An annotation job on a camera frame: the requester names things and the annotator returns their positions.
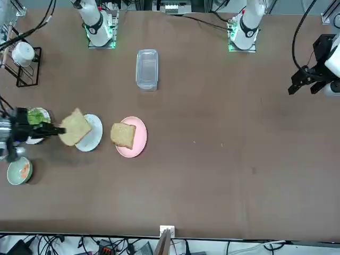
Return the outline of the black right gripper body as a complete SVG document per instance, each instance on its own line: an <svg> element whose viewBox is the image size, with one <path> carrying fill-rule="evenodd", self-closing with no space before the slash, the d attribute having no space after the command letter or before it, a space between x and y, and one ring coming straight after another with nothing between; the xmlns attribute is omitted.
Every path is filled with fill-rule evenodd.
<svg viewBox="0 0 340 255"><path fill-rule="evenodd" d="M12 117L12 138L14 142L26 142L28 137L40 139L43 136L39 133L39 124L29 124L28 109L17 107Z"/></svg>

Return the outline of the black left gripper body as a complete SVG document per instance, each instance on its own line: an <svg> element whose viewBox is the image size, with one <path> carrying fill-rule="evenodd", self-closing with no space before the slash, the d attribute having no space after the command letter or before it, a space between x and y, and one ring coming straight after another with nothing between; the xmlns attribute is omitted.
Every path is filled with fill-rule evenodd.
<svg viewBox="0 0 340 255"><path fill-rule="evenodd" d="M327 80L335 78L335 75L325 66L325 61L330 57L335 34L321 34L313 43L316 65L307 70L313 80Z"/></svg>

